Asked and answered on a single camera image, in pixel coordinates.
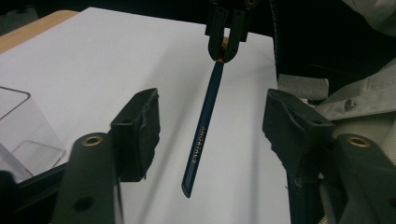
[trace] wooden table edge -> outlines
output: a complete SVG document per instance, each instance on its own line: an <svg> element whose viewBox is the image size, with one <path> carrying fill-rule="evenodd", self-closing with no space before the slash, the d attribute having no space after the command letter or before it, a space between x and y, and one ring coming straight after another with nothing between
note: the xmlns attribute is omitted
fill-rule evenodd
<svg viewBox="0 0 396 224"><path fill-rule="evenodd" d="M43 33L44 31L72 18L77 14L78 12L76 11L59 10L37 21L33 21L25 26L22 26L17 30L0 36L0 53L18 46L28 39Z"/></svg>

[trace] brass ring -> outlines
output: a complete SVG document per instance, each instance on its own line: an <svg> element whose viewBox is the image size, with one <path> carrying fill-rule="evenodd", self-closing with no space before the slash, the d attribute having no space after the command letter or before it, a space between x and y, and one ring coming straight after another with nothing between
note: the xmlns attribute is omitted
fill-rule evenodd
<svg viewBox="0 0 396 224"><path fill-rule="evenodd" d="M99 145L101 142L103 142L103 138L101 136L90 136L82 142L82 145L85 147L93 147L96 145Z"/></svg>
<svg viewBox="0 0 396 224"><path fill-rule="evenodd" d="M370 142L359 137L348 137L347 141L355 147L369 147Z"/></svg>

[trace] metal bolt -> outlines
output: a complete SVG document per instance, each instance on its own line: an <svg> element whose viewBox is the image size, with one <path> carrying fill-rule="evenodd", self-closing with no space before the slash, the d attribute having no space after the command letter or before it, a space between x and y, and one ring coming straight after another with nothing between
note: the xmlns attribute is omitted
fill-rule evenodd
<svg viewBox="0 0 396 224"><path fill-rule="evenodd" d="M355 108L355 106L356 106L356 104L355 104L355 102L353 102L353 100L347 99L346 103L344 104L344 109L345 109L345 111L349 111L349 110Z"/></svg>
<svg viewBox="0 0 396 224"><path fill-rule="evenodd" d="M318 179L324 179L324 174L323 173L319 173L318 174Z"/></svg>

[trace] metal hole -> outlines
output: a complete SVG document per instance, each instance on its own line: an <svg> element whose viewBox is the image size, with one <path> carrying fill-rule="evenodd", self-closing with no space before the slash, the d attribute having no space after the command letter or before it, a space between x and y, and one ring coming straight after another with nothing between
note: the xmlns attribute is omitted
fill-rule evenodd
<svg viewBox="0 0 396 224"><path fill-rule="evenodd" d="M85 147L93 147L99 145L101 142L103 142L103 138L101 136L91 136L86 138L82 142L82 145Z"/></svg>
<svg viewBox="0 0 396 224"><path fill-rule="evenodd" d="M78 212L83 212L90 209L93 205L93 197L84 197L78 199L74 205L74 209Z"/></svg>
<svg viewBox="0 0 396 224"><path fill-rule="evenodd" d="M355 147L369 147L370 143L359 137L349 137L347 141Z"/></svg>

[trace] white cloth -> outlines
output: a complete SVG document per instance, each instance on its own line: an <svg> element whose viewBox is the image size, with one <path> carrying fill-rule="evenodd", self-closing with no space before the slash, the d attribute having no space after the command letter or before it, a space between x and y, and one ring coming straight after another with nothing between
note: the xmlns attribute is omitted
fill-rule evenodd
<svg viewBox="0 0 396 224"><path fill-rule="evenodd" d="M396 36L396 0L343 0L375 30Z"/></svg>
<svg viewBox="0 0 396 224"><path fill-rule="evenodd" d="M316 110L336 124L333 136L354 133L376 142L396 165L396 63L345 86Z"/></svg>

